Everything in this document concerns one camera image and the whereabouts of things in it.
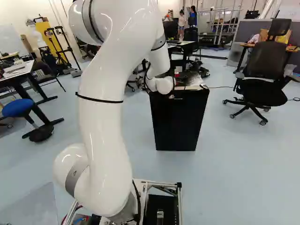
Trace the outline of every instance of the black box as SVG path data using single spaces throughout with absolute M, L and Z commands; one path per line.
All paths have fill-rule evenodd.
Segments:
M 150 92 L 156 150 L 195 151 L 209 89 L 180 87 L 168 95 Z

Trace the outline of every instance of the office chair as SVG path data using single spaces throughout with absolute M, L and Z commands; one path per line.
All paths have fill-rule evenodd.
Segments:
M 41 52 L 41 56 L 42 56 L 42 60 L 48 64 L 48 66 L 51 68 L 51 70 L 55 73 L 55 74 L 59 74 L 59 75 L 63 75 L 64 74 L 64 70 L 65 69 L 69 69 L 69 67 L 65 64 L 58 64 L 57 62 L 57 58 L 55 58 L 49 47 L 47 47 L 46 50 L 42 50 L 40 49 Z
M 164 21 L 163 22 L 165 38 L 167 40 L 176 40 L 178 33 L 178 22 L 177 21 Z
M 37 76 L 35 77 L 35 79 L 37 80 L 38 84 L 55 80 L 54 82 L 58 82 L 60 87 L 66 92 L 65 88 L 62 86 L 60 81 L 57 79 L 57 75 L 51 70 L 51 68 L 48 66 L 47 63 L 44 63 L 44 62 L 35 63 L 32 67 L 32 71 L 33 72 L 34 71 L 38 72 L 39 70 L 42 70 L 44 74 L 41 75 L 41 74 L 37 73 Z M 48 84 L 51 84 L 51 83 L 53 83 L 53 82 L 41 85 L 41 87 L 45 86 L 45 85 L 48 85 Z
M 29 113 L 31 112 L 34 106 L 35 103 L 31 99 L 17 99 L 4 106 L 4 108 L 2 109 L 2 115 L 4 117 L 12 118 L 24 117 L 34 127 L 34 130 L 23 135 L 22 139 L 29 137 L 32 142 L 41 142 L 48 139 L 52 135 L 54 126 L 37 126 L 34 120 L 29 116 Z
M 257 108 L 268 112 L 271 107 L 281 106 L 287 102 L 287 97 L 282 91 L 291 80 L 284 77 L 287 63 L 286 44 L 275 42 L 275 37 L 285 35 L 290 25 L 289 19 L 273 19 L 267 41 L 255 45 L 243 72 L 236 73 L 237 81 L 233 91 L 243 95 L 243 98 L 235 97 L 236 101 L 226 99 L 223 100 L 223 104 L 232 103 L 244 107 L 237 113 L 231 114 L 230 118 L 234 119 L 245 110 L 251 109 L 262 119 L 260 125 L 264 126 L 268 120 L 258 112 Z
M 192 62 L 189 57 L 193 56 L 193 53 L 197 52 L 200 50 L 199 48 L 199 39 L 198 39 L 198 28 L 196 27 L 189 27 L 184 29 L 184 41 L 195 41 L 194 44 L 190 45 L 189 48 L 185 48 L 184 50 L 188 52 L 188 62 Z
M 7 127 L 8 129 L 10 129 L 10 128 L 13 128 L 14 125 L 12 125 L 12 124 L 10 124 L 10 123 L 0 123 L 0 127 Z

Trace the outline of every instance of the chair wheel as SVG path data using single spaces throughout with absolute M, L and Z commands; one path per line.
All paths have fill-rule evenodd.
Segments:
M 262 125 L 262 126 L 265 126 L 267 124 L 267 121 L 262 120 L 262 121 L 259 122 L 259 124 Z

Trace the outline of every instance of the black cable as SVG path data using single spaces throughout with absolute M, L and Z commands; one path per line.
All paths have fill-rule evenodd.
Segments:
M 289 99 L 288 101 L 300 102 L 300 97 L 294 97 L 292 99 Z
M 150 69 L 150 66 L 151 66 L 151 63 L 149 62 L 148 68 L 146 69 L 146 72 L 145 72 L 145 75 L 144 75 L 144 88 L 149 89 L 149 90 L 150 90 L 150 88 L 148 87 L 148 85 L 146 83 L 146 78 L 149 80 L 149 78 L 147 76 L 147 73 L 148 73 L 148 70 Z
M 86 97 L 86 96 L 82 96 L 82 95 L 78 94 L 78 92 L 75 92 L 75 95 L 82 99 L 93 101 L 93 102 L 103 102 L 103 103 L 113 103 L 113 104 L 119 104 L 119 103 L 124 102 L 123 100 L 122 101 L 110 101 L 110 100 L 101 100 L 101 99 Z
M 255 5 L 254 5 L 254 8 L 253 8 L 253 11 L 255 11 L 256 4 L 257 4 L 257 0 L 255 1 Z
M 232 88 L 234 89 L 234 87 L 229 87 L 229 86 L 221 86 L 221 87 L 213 87 L 213 88 Z
M 136 224 L 140 224 L 141 221 L 141 196 L 139 195 L 139 192 L 136 188 L 134 180 L 132 180 L 133 186 L 135 187 L 135 193 L 136 193 L 136 198 L 137 198 L 137 215 L 134 218 L 134 221 L 136 221 Z
M 77 206 L 77 208 L 75 209 L 75 211 L 74 211 L 74 212 L 76 212 L 77 210 L 79 210 L 79 209 L 81 209 L 81 208 L 83 208 L 83 206 L 82 206 L 82 205 L 80 205 L 80 206 Z M 67 217 L 67 214 L 66 214 L 66 215 L 65 215 L 65 217 L 62 219 L 62 221 L 61 221 L 60 225 L 62 225 L 62 224 L 64 223 L 64 221 L 65 221 L 66 217 Z
M 66 12 L 66 9 L 65 9 L 65 6 L 64 6 L 64 4 L 62 3 L 62 0 L 60 0 L 60 2 L 61 2 L 61 5 L 62 5 L 62 8 L 64 9 L 64 12 L 65 12 L 65 14 L 66 14 L 66 17 L 68 17 L 67 12 Z

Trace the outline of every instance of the white robotic arm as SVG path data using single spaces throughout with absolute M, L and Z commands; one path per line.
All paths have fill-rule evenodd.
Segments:
M 63 150 L 53 172 L 83 206 L 116 223 L 136 212 L 121 133 L 126 82 L 149 55 L 149 87 L 164 94 L 173 89 L 173 78 L 155 78 L 170 68 L 159 15 L 156 0 L 77 0 L 69 10 L 74 34 L 102 47 L 82 74 L 78 93 L 83 144 Z

